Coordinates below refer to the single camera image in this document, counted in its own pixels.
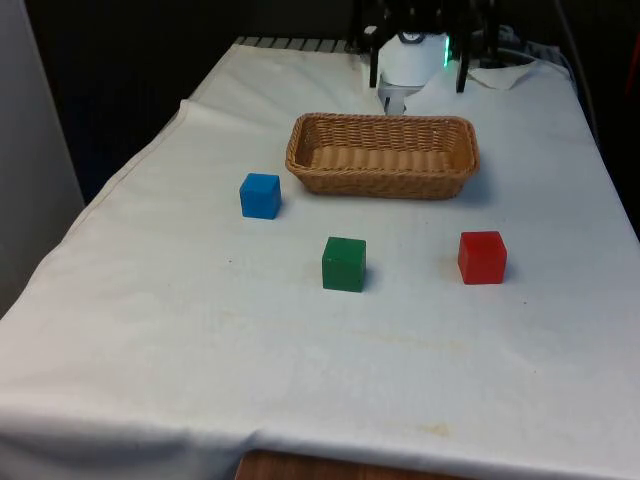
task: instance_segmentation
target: dark background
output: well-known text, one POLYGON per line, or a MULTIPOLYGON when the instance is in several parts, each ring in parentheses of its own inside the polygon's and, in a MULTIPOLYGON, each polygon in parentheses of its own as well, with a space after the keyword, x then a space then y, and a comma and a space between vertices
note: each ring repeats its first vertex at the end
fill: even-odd
MULTIPOLYGON (((563 4, 593 93, 601 152, 638 232, 631 172, 640 158, 639 88, 631 96, 624 88, 640 2, 563 4)), ((344 38, 351 13, 347 0, 27 0, 27 8, 87 201, 171 119, 236 36, 344 38)), ((551 0, 503 0, 501 23, 560 45, 573 60, 551 0)))

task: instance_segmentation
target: white cloth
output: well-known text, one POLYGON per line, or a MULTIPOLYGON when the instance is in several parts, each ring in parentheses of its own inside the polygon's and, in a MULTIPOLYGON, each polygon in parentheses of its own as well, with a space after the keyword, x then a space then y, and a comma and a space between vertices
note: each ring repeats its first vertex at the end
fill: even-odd
POLYGON ((640 478, 640 251, 571 85, 429 106, 454 83, 410 108, 476 125, 457 199, 314 196, 284 168, 295 117, 379 105, 348 56, 234 47, 0 322, 0 477, 230 478, 270 448, 640 478), (281 176, 277 220, 241 216, 248 172, 281 176), (465 286, 460 232, 489 229, 506 283, 465 286), (322 289, 330 235, 367 241, 364 293, 322 289))

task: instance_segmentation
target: woven basket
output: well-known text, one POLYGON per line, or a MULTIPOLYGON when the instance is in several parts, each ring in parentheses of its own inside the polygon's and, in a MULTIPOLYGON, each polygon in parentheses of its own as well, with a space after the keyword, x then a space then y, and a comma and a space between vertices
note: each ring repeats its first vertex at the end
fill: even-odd
POLYGON ((315 193, 451 198, 478 166, 473 126, 459 117, 311 113, 287 147, 287 168, 315 193))

